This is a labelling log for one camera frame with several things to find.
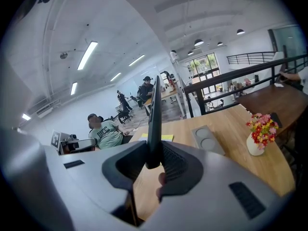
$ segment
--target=white shirt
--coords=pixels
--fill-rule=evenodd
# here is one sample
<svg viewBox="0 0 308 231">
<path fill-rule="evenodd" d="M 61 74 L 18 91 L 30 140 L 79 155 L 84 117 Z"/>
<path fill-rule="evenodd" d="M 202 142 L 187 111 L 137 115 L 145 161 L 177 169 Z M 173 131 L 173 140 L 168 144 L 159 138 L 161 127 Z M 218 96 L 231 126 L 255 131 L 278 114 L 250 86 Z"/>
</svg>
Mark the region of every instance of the white shirt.
<svg viewBox="0 0 308 231">
<path fill-rule="evenodd" d="M 305 67 L 301 71 L 298 72 L 298 75 L 302 82 L 304 82 L 303 86 L 303 93 L 308 95 L 308 67 Z"/>
</svg>

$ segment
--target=white table leg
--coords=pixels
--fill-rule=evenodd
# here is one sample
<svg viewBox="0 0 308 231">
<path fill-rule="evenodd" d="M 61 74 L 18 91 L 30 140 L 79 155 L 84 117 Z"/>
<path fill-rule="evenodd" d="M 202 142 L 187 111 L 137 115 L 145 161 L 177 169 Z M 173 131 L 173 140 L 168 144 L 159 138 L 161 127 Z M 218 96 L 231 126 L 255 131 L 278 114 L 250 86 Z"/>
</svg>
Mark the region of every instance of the white table leg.
<svg viewBox="0 0 308 231">
<path fill-rule="evenodd" d="M 182 107 L 182 104 L 181 104 L 181 100 L 180 100 L 180 97 L 178 94 L 175 95 L 177 97 L 177 101 L 178 101 L 178 104 L 180 106 L 180 110 L 182 112 L 182 117 L 185 117 L 185 114 L 184 114 L 184 111 L 183 111 L 183 107 Z"/>
<path fill-rule="evenodd" d="M 148 105 L 145 105 L 146 110 L 150 113 L 150 109 Z"/>
</svg>

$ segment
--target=dark brown table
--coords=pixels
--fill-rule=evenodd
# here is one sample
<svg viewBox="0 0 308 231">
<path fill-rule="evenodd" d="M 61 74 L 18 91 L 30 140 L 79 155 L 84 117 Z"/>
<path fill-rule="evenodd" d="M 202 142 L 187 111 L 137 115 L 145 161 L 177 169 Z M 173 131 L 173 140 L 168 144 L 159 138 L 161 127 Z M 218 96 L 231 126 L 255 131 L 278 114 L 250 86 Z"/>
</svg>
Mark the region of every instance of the dark brown table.
<svg viewBox="0 0 308 231">
<path fill-rule="evenodd" d="M 308 105 L 308 95 L 286 84 L 283 87 L 269 85 L 236 101 L 253 114 L 277 113 L 282 123 L 282 128 L 277 130 L 280 134 L 302 115 Z"/>
</svg>

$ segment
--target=green t-shirt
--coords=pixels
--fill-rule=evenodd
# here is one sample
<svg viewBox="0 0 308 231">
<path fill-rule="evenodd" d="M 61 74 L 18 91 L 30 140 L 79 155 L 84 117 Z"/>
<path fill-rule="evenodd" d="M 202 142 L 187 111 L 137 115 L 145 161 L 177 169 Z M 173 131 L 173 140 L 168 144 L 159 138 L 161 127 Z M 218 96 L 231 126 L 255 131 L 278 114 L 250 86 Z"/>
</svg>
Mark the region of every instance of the green t-shirt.
<svg viewBox="0 0 308 231">
<path fill-rule="evenodd" d="M 104 121 L 101 123 L 100 128 L 94 128 L 89 138 L 97 139 L 97 146 L 100 149 L 106 149 L 120 145 L 122 143 L 123 136 L 117 130 L 118 125 L 113 121 Z"/>
</svg>

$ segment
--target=wooden floor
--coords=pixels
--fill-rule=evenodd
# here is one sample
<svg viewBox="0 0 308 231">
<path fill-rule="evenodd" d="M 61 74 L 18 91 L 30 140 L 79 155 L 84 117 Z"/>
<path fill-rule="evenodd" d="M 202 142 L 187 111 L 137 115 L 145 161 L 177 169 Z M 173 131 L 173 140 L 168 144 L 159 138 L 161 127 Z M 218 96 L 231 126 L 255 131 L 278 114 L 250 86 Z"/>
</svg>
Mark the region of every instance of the wooden floor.
<svg viewBox="0 0 308 231">
<path fill-rule="evenodd" d="M 134 135 L 134 129 L 147 126 L 149 123 L 149 117 L 146 115 L 144 107 L 141 109 L 136 105 L 132 106 L 132 108 L 133 110 L 129 113 L 133 116 L 131 121 L 127 120 L 125 124 L 122 124 L 125 129 L 130 131 L 130 135 Z M 171 103 L 170 99 L 162 101 L 162 123 L 179 120 L 181 115 L 181 110 L 177 101 L 174 101 L 173 103 Z"/>
</svg>

